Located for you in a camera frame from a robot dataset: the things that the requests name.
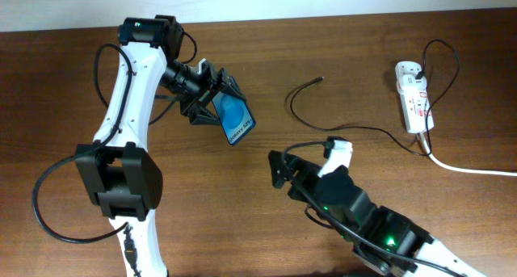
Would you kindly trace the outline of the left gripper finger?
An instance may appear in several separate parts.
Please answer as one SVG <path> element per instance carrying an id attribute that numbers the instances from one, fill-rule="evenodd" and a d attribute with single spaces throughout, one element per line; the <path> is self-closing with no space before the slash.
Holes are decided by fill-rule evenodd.
<path id="1" fill-rule="evenodd" d="M 220 92 L 230 95 L 236 99 L 246 101 L 246 96 L 242 93 L 236 79 L 224 68 L 220 69 L 221 88 Z"/>
<path id="2" fill-rule="evenodd" d="M 189 122 L 191 125 L 221 125 L 217 115 L 198 104 L 195 104 L 189 111 Z"/>

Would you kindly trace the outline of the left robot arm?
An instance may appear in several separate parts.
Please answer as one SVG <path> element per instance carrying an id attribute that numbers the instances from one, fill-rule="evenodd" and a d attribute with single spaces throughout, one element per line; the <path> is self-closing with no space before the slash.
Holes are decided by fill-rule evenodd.
<path id="1" fill-rule="evenodd" d="M 174 95 L 192 125 L 222 127 L 230 145 L 256 121 L 236 79 L 203 59 L 179 61 L 186 36 L 173 16 L 127 18 L 118 28 L 120 65 L 107 114 L 90 145 L 79 145 L 75 161 L 92 204 L 115 228 L 129 276 L 167 276 L 156 229 L 162 172 L 148 153 L 148 131 L 156 91 Z"/>

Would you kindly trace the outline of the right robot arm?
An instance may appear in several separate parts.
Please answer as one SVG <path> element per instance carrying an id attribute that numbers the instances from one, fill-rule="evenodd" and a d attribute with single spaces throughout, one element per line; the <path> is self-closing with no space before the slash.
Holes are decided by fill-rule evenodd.
<path id="1" fill-rule="evenodd" d="M 274 187 L 292 184 L 288 195 L 305 202 L 327 226 L 353 245 L 353 253 L 382 276 L 479 276 L 411 219 L 374 204 L 349 175 L 351 151 L 324 152 L 319 166 L 289 153 L 271 151 Z"/>

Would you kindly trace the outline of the blue Galaxy smartphone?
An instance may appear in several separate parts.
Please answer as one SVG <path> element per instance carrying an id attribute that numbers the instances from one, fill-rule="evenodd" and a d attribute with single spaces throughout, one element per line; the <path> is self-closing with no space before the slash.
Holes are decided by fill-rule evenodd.
<path id="1" fill-rule="evenodd" d="M 212 103 L 230 145 L 236 145 L 255 127 L 256 120 L 244 100 L 219 93 Z"/>

